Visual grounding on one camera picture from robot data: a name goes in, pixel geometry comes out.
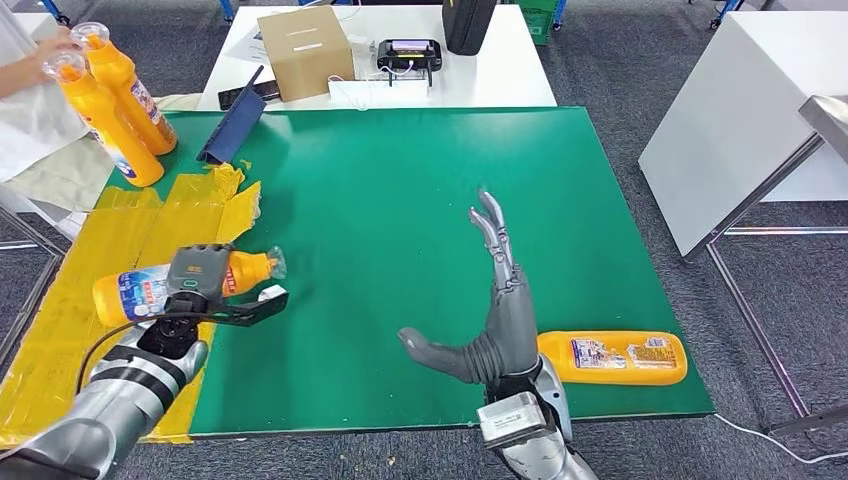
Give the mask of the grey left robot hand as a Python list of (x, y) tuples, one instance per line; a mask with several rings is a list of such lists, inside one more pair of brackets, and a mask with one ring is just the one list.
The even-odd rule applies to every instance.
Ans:
[(179, 247), (166, 276), (165, 312), (214, 313), (223, 299), (223, 282), (230, 244), (195, 244)]

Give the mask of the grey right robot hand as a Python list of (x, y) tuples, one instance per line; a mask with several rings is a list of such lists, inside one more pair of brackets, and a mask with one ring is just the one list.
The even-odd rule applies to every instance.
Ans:
[(531, 371), (539, 353), (531, 290), (514, 258), (502, 208), (485, 190), (478, 192), (478, 198), (485, 212), (470, 208), (468, 217), (481, 232), (493, 262), (490, 306), (482, 331), (463, 346), (431, 342), (412, 327), (400, 329), (397, 336), (418, 364), (464, 383), (489, 384)]

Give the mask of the person's right hand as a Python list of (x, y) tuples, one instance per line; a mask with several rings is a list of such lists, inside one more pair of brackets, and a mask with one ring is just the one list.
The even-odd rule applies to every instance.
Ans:
[(80, 47), (72, 39), (71, 30), (64, 26), (60, 26), (51, 37), (37, 41), (35, 49), (25, 60), (27, 84), (37, 85), (48, 79), (42, 67), (51, 56), (79, 50)]

